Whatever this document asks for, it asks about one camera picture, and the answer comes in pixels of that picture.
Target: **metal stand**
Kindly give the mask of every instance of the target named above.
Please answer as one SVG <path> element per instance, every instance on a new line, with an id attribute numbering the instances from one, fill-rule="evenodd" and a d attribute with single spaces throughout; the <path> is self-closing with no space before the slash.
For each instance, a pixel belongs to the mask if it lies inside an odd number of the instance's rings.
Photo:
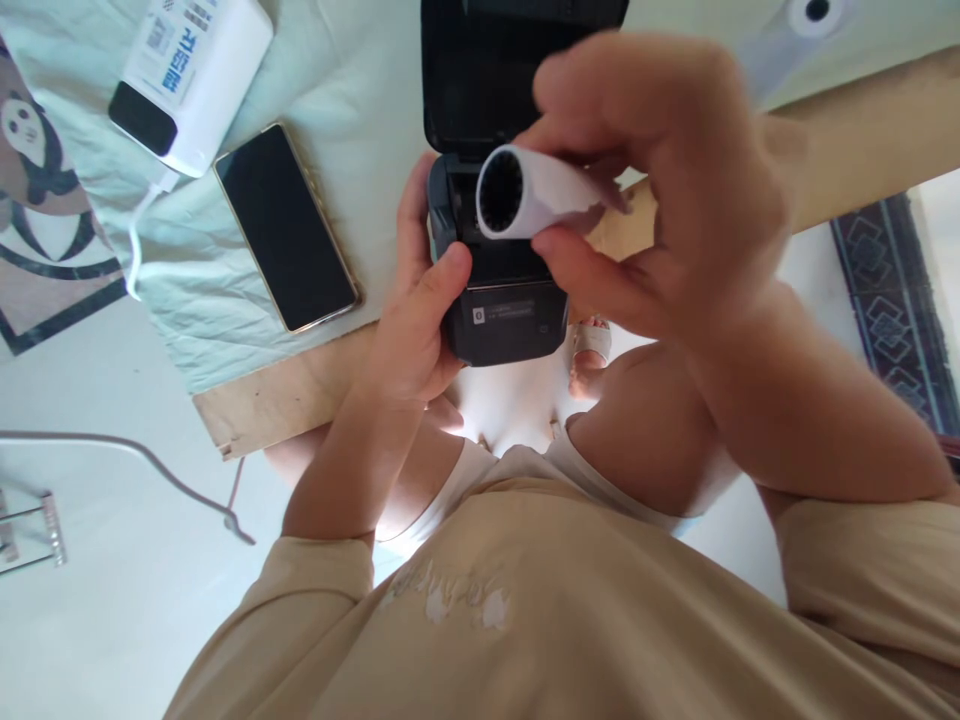
<path id="1" fill-rule="evenodd" d="M 53 501 L 53 493 L 45 493 L 40 497 L 40 505 L 29 510 L 7 513 L 6 503 L 3 499 L 3 493 L 0 492 L 0 553 L 3 554 L 7 562 L 15 562 L 20 557 L 14 538 L 13 521 L 21 520 L 37 513 L 43 513 L 43 521 L 46 526 L 46 538 L 50 545 L 50 553 L 35 560 L 29 560 L 19 565 L 0 570 L 0 575 L 23 570 L 32 565 L 39 565 L 43 562 L 52 561 L 54 567 L 60 567 L 67 561 L 67 549 L 63 543 L 63 536 L 60 533 L 60 518 L 57 515 L 57 506 Z"/>

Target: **white shorts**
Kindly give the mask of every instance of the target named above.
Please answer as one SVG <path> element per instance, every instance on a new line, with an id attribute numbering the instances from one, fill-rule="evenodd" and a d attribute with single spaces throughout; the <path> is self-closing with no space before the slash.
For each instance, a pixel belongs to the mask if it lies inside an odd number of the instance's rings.
<path id="1" fill-rule="evenodd" d="M 441 523 L 457 509 L 463 498 L 483 483 L 512 478 L 543 478 L 566 483 L 593 502 L 635 520 L 656 525 L 679 537 L 699 518 L 664 515 L 648 508 L 617 488 L 590 465 L 573 446 L 567 429 L 560 425 L 560 435 L 543 455 L 533 448 L 515 445 L 498 458 L 470 440 L 464 441 L 460 459 L 437 497 L 423 514 L 397 537 L 381 544 L 398 555 L 410 557 L 425 543 Z"/>

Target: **patterned rug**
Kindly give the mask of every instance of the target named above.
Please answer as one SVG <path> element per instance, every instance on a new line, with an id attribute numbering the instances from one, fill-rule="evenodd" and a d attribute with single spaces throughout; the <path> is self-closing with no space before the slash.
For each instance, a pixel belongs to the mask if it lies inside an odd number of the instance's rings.
<path id="1" fill-rule="evenodd" d="M 0 39 L 0 362 L 123 297 L 69 158 Z"/>
<path id="2" fill-rule="evenodd" d="M 910 200 L 894 195 L 830 223 L 867 360 L 940 435 L 960 408 Z"/>

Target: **smartphone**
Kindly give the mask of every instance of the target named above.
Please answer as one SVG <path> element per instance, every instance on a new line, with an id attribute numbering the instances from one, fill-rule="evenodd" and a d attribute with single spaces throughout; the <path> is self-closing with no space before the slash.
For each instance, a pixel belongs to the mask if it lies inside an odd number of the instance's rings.
<path id="1" fill-rule="evenodd" d="M 281 123 L 221 157 L 214 170 L 288 332 L 360 304 L 357 284 Z"/>

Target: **wooden board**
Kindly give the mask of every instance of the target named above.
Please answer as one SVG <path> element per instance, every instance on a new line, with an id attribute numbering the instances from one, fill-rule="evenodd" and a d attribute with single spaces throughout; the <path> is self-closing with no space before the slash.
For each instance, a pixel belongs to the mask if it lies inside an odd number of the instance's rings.
<path id="1" fill-rule="evenodd" d="M 811 156 L 796 230 L 960 168 L 960 48 L 827 91 L 778 111 L 803 121 Z M 620 259 L 652 243 L 646 183 L 628 190 L 629 216 L 608 215 L 591 236 Z M 368 325 L 193 398 L 224 459 L 333 419 L 376 325 Z"/>

